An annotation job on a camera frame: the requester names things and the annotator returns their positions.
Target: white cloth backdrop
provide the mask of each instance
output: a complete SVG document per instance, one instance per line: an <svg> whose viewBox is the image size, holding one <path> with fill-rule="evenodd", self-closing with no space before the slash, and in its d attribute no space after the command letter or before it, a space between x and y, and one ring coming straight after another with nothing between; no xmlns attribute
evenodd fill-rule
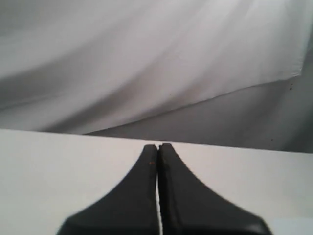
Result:
<svg viewBox="0 0 313 235"><path fill-rule="evenodd" d="M88 133L301 74L312 0L2 0L0 127Z"/></svg>

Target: white surface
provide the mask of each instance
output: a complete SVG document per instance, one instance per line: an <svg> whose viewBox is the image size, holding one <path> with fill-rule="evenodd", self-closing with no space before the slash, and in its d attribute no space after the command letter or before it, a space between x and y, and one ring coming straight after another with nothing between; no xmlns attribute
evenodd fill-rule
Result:
<svg viewBox="0 0 313 235"><path fill-rule="evenodd" d="M312 0L2 0L0 126L88 133L301 72Z"/></svg>
<svg viewBox="0 0 313 235"><path fill-rule="evenodd" d="M53 235L159 142L0 130L0 233ZM313 233L313 155L173 143L187 166L275 235Z"/></svg>

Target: white table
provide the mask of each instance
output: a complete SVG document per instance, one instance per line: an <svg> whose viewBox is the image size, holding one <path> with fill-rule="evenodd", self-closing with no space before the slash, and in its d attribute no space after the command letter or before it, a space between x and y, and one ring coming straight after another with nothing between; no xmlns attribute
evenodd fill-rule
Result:
<svg viewBox="0 0 313 235"><path fill-rule="evenodd" d="M54 235L109 192L157 141L0 130L0 234ZM275 235L313 234L313 154L172 143L219 195Z"/></svg>

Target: wrinkled cloth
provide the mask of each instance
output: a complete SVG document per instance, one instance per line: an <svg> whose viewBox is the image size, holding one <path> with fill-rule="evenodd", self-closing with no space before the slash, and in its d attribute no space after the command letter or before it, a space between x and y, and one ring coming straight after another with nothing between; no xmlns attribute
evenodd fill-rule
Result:
<svg viewBox="0 0 313 235"><path fill-rule="evenodd" d="M0 127L88 133L301 74L312 0L4 0Z"/></svg>

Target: black plastic tip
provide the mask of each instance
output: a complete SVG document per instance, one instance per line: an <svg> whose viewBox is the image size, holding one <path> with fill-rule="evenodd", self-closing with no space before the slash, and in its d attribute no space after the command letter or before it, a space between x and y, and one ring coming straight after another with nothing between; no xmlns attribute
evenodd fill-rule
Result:
<svg viewBox="0 0 313 235"><path fill-rule="evenodd" d="M170 144L160 146L158 154L164 235L271 234L261 218L226 201L199 181Z"/></svg>
<svg viewBox="0 0 313 235"><path fill-rule="evenodd" d="M69 217L58 235L157 235L157 147L146 145L105 197Z"/></svg>

